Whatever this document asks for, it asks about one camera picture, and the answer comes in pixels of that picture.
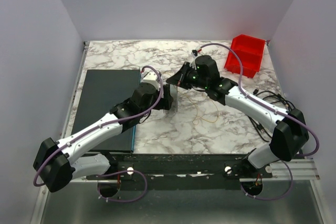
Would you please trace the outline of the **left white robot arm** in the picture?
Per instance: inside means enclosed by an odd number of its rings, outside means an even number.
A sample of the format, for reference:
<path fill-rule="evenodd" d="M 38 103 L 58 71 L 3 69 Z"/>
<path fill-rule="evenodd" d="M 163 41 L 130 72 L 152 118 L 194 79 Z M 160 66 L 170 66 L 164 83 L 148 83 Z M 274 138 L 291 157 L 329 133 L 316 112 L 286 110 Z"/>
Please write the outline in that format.
<path fill-rule="evenodd" d="M 66 138 L 42 141 L 35 157 L 33 168 L 37 178 L 51 193 L 67 186 L 71 180 L 97 175 L 102 177 L 114 161 L 107 154 L 85 156 L 85 153 L 100 143 L 120 135 L 140 123 L 152 110 L 170 110 L 174 99 L 168 84 L 161 88 L 143 82 L 132 97 L 115 105 L 107 114 L 92 125 Z"/>

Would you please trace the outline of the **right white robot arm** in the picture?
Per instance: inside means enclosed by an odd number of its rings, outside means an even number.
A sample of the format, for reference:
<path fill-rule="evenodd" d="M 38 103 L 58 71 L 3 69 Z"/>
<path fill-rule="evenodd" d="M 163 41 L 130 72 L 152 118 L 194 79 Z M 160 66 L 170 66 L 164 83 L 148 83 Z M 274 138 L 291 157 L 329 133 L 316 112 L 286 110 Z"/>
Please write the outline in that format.
<path fill-rule="evenodd" d="M 300 110 L 287 111 L 248 93 L 235 81 L 220 76 L 216 61 L 209 55 L 185 62 L 167 83 L 182 89 L 203 89 L 210 99 L 243 112 L 270 131 L 270 142 L 251 151 L 246 158 L 248 166 L 254 169 L 292 160 L 309 139 Z"/>

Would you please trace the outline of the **white perforated cable spool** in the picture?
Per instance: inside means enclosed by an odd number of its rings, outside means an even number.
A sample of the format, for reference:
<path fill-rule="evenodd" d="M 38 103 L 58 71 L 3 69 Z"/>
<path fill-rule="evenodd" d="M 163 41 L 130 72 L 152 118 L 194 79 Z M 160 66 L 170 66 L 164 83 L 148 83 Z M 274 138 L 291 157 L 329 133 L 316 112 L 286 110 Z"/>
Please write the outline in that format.
<path fill-rule="evenodd" d="M 165 113 L 173 114 L 178 111 L 178 90 L 177 86 L 165 84 L 163 89 L 163 100 L 165 105 Z"/>

